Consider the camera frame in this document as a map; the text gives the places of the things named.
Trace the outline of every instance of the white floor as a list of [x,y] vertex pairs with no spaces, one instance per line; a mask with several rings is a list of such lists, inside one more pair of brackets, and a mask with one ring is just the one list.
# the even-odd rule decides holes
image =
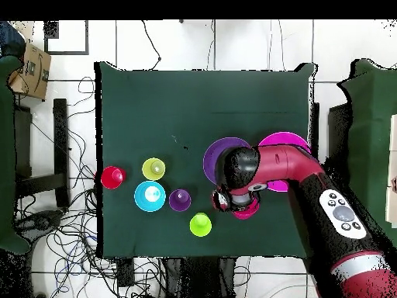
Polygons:
[[[147,21],[147,32],[161,56],[158,70],[242,70],[271,69],[274,71],[294,70],[299,64],[318,64],[315,76],[315,102],[320,104],[319,159],[324,161],[327,154],[326,116],[328,109],[346,102],[337,82],[348,77],[350,63],[357,58],[371,58],[375,63],[390,68],[397,62],[397,28],[394,20],[216,20],[216,60],[211,19]],[[49,40],[49,51],[71,51],[85,49],[84,21],[60,21],[58,40]],[[33,43],[44,48],[43,22],[36,22]],[[25,98],[22,104],[30,106],[34,123],[50,138],[53,136],[52,104],[54,98],[66,98],[74,105],[90,96],[92,83],[83,77],[95,78],[94,61],[108,61],[126,70],[149,69],[157,61],[157,54],[147,39],[141,21],[89,21],[89,55],[53,55],[47,100]],[[69,114],[86,112],[95,107],[91,98],[69,106]],[[78,133],[86,143],[82,161],[95,172],[95,114],[94,112],[72,116],[70,130]],[[49,174],[54,169],[53,143],[37,128],[32,126],[33,175]],[[70,140],[71,157],[76,163],[80,156],[76,141]],[[78,169],[70,163],[71,186],[75,184]],[[71,197],[92,187],[91,180],[78,179],[71,190]],[[29,210],[36,212],[56,208],[53,192],[36,195],[37,201]],[[25,198],[23,206],[32,198]],[[84,208],[84,200],[78,200],[73,210]],[[95,230],[95,219],[90,228]],[[41,238],[33,256],[33,285],[36,292],[51,296],[62,281],[64,261],[67,257],[60,244],[70,242],[66,252],[73,252],[74,237],[64,234]],[[313,283],[307,277],[302,260],[295,258],[249,258],[240,257],[238,265],[248,267],[250,280],[247,281],[245,268],[237,268],[235,275],[237,298],[318,298]],[[69,275],[65,287],[54,298],[76,298],[77,291],[87,282],[88,276],[75,273]],[[86,289],[78,298],[116,298],[107,282],[98,275],[91,278]],[[158,285],[150,283],[150,291],[156,293]],[[129,289],[139,293],[139,288]]]

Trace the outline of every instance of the green tablecloth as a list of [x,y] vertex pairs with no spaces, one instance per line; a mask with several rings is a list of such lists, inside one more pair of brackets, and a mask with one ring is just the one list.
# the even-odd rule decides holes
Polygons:
[[385,221],[390,119],[397,113],[397,70],[378,68],[368,60],[340,83],[351,102],[348,134],[350,187],[374,220],[397,246],[397,230]]
[[16,57],[0,57],[0,248],[16,254],[24,254],[30,249],[28,242],[12,227],[16,208],[16,143],[14,98],[7,84],[11,72],[21,65]]
[[[100,68],[103,167],[120,166],[127,174],[118,189],[103,189],[104,257],[306,256],[286,193],[263,192],[260,210],[246,221],[217,212],[202,157],[222,137],[250,144],[281,130],[306,137],[313,64],[297,72],[118,71],[105,63]],[[167,195],[178,188],[191,193],[187,211],[174,212],[168,200],[155,213],[135,205],[134,191],[146,180],[142,164],[152,157],[167,166],[158,181]],[[197,212],[212,221],[206,237],[189,230]]]

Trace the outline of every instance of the red cup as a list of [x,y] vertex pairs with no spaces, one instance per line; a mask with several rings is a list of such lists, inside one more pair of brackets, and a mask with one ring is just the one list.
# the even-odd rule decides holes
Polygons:
[[101,183],[107,189],[117,189],[125,180],[126,171],[124,169],[114,166],[103,169]]

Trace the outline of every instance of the yellow-green cup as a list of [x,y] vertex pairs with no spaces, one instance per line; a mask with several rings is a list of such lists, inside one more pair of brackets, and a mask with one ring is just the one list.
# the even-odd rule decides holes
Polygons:
[[190,231],[196,237],[206,236],[212,229],[211,220],[204,213],[197,213],[190,220]]
[[142,166],[142,173],[146,179],[150,181],[157,181],[164,176],[165,163],[157,158],[147,159]]

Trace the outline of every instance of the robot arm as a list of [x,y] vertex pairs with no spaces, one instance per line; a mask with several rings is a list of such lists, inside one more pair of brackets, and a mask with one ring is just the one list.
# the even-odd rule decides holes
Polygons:
[[270,181],[286,180],[309,234],[313,274],[323,298],[397,298],[394,255],[379,241],[370,215],[347,197],[300,147],[236,147],[216,164],[214,207],[242,211]]

